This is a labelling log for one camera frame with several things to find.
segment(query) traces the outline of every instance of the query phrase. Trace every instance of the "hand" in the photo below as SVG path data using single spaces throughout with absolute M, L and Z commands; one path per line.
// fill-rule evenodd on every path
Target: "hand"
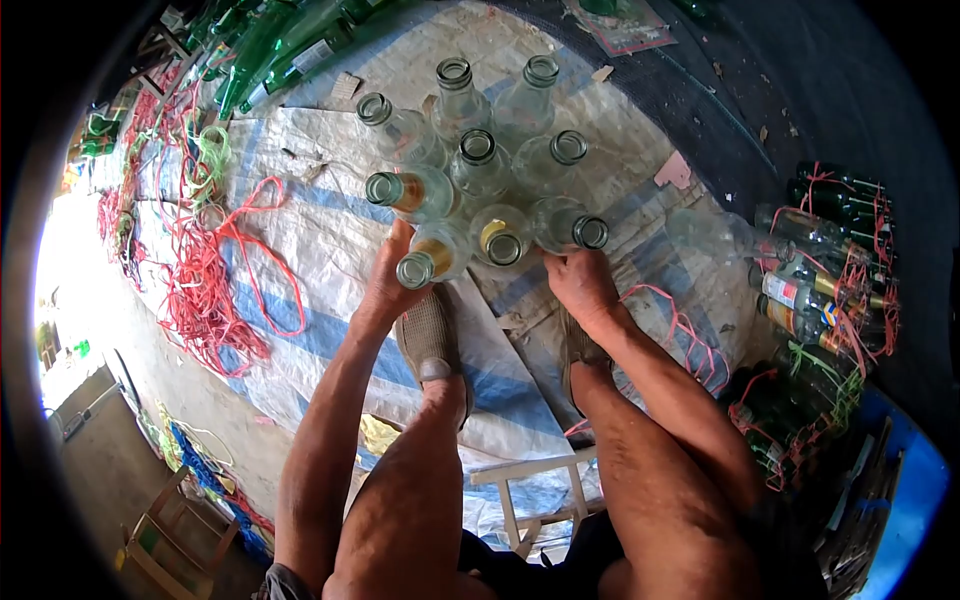
M 367 281 L 367 290 L 357 308 L 364 322 L 389 328 L 394 321 L 429 293 L 432 283 L 419 290 L 409 290 L 396 280 L 396 264 L 410 248 L 414 229 L 406 221 L 394 219 L 390 237 L 383 243 L 373 260 L 373 269 Z
M 620 297 L 601 251 L 580 250 L 569 256 L 542 254 L 550 289 L 581 327 L 587 329 L 618 306 Z

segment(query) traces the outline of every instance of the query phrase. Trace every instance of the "shorts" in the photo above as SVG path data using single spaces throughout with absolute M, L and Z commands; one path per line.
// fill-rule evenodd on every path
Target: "shorts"
M 820 566 L 781 501 L 769 498 L 738 523 L 754 550 L 764 598 L 819 600 L 828 597 Z M 457 570 L 478 571 L 477 578 L 502 600 L 528 599 L 531 594 L 558 598 L 597 597 L 600 576 L 623 558 L 623 546 L 607 511 L 585 518 L 570 543 L 566 559 L 552 566 L 530 564 L 509 551 L 495 551 L 472 533 L 460 540 Z M 259 599 L 311 600 L 300 578 L 282 564 L 274 564 L 260 589 Z

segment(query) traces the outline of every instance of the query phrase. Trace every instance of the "person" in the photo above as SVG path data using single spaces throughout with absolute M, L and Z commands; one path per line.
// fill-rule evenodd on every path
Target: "person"
M 564 382 L 593 427 L 607 510 L 586 518 L 566 560 L 550 567 L 494 552 L 463 531 L 457 433 L 472 394 L 443 286 L 408 290 L 396 280 L 412 234 L 394 221 L 300 423 L 280 477 L 276 561 L 261 597 L 752 599 L 773 587 L 785 591 L 778 597 L 826 597 L 812 553 L 789 556 L 789 540 L 770 534 L 776 511 L 759 508 L 765 491 L 742 436 L 636 326 L 601 252 L 543 262 L 563 305 Z M 364 395 L 391 327 L 422 405 L 344 518 Z M 611 359 L 647 413 L 617 391 Z

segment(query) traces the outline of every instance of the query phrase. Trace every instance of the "foot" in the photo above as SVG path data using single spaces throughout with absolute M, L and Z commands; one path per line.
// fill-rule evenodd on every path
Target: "foot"
M 580 324 L 577 323 L 577 320 L 562 305 L 560 307 L 560 323 L 564 328 L 564 351 L 562 353 L 564 358 L 564 390 L 566 390 L 566 397 L 570 399 L 573 408 L 577 409 L 577 412 L 583 417 L 583 411 L 577 407 L 577 403 L 573 399 L 573 388 L 570 385 L 570 366 L 573 363 L 581 362 L 589 366 L 603 365 L 609 370 L 612 367 L 613 360 L 606 350 L 600 348 L 600 345 L 587 335 Z
M 396 344 L 407 361 L 414 378 L 423 388 L 425 382 L 462 376 L 464 369 L 457 347 L 457 331 L 453 325 L 453 306 L 442 284 L 410 310 L 400 315 L 394 324 Z M 467 421 L 473 410 L 473 393 L 466 385 Z

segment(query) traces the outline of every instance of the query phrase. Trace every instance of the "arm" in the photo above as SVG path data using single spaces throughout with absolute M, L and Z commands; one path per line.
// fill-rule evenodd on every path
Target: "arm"
M 297 573 L 317 598 L 333 573 L 373 362 L 396 318 L 429 290 L 407 290 L 396 280 L 396 264 L 412 235 L 409 225 L 394 221 L 363 301 L 313 393 L 280 475 L 276 561 Z
M 651 340 L 619 302 L 602 252 L 543 258 L 550 289 L 584 331 L 630 377 L 650 417 L 697 462 L 738 514 L 760 499 L 750 448 L 716 401 Z

